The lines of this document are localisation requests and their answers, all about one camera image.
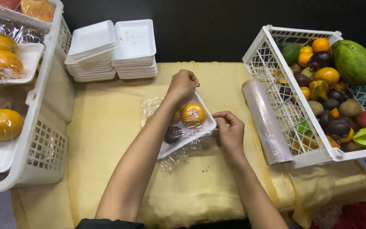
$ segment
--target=white plastic crate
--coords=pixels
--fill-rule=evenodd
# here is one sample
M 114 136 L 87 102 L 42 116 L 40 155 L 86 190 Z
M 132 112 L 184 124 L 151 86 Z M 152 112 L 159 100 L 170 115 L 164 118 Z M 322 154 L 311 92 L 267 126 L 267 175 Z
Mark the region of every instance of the white plastic crate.
M 16 147 L 9 150 L 14 155 L 13 161 L 8 176 L 0 181 L 0 192 L 13 186 L 55 183 L 63 178 L 68 147 L 65 125 L 72 117 L 75 92 L 62 68 L 71 33 L 62 18 L 62 2 L 49 2 L 55 7 L 52 23 L 0 7 L 1 18 L 50 28 L 44 39 L 46 48 L 35 88 L 26 99 L 29 109 L 25 123 Z
M 265 86 L 279 126 L 294 157 L 294 162 L 288 164 L 290 168 L 366 158 L 366 149 L 344 153 L 340 149 L 330 146 L 323 129 L 320 127 L 278 48 L 279 45 L 287 43 L 297 43 L 301 47 L 310 46 L 317 38 L 326 38 L 330 41 L 330 44 L 342 39 L 339 31 L 313 31 L 280 28 L 271 25 L 263 26 L 242 58 L 251 78 L 259 78 Z M 283 87 L 278 82 L 281 77 L 287 80 L 285 87 L 292 90 L 292 95 L 285 101 L 279 93 L 280 87 Z M 353 87 L 351 91 L 355 99 L 366 110 L 366 86 Z M 298 134 L 297 129 L 300 125 L 303 125 L 307 130 L 311 130 L 313 137 L 308 138 Z M 317 143 L 318 149 L 312 149 L 312 143 Z

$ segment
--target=mango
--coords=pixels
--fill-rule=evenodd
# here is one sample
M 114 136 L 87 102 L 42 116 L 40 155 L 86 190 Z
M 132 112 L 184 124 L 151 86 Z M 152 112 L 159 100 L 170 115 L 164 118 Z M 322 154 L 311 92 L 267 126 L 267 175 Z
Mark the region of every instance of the mango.
M 331 51 L 342 81 L 366 86 L 366 48 L 353 41 L 339 40 L 331 45 Z

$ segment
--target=yellow cloth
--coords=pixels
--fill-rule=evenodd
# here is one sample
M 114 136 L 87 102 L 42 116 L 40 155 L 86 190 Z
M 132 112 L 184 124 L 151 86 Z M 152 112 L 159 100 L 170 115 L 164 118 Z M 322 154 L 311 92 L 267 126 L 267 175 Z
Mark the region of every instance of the yellow cloth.
M 294 210 L 293 219 L 306 227 L 311 210 L 366 198 L 366 171 L 355 162 L 291 172 L 266 165 L 241 91 L 242 83 L 249 79 L 242 63 L 192 61 L 157 66 L 155 79 L 78 85 L 73 121 L 67 128 L 69 178 L 57 185 L 18 189 L 21 201 L 12 195 L 18 224 L 30 229 L 61 229 L 77 225 L 82 218 L 93 218 L 114 167 L 141 129 L 142 101 L 164 96 L 171 76 L 181 68 L 199 78 L 197 92 L 211 113 L 230 110 L 244 121 L 247 159 L 279 210 Z M 50 220 L 45 214 L 48 210 L 54 211 Z M 156 165 L 138 220 L 148 227 L 175 228 L 243 217 L 232 174 L 221 149 L 211 142 L 170 173 Z

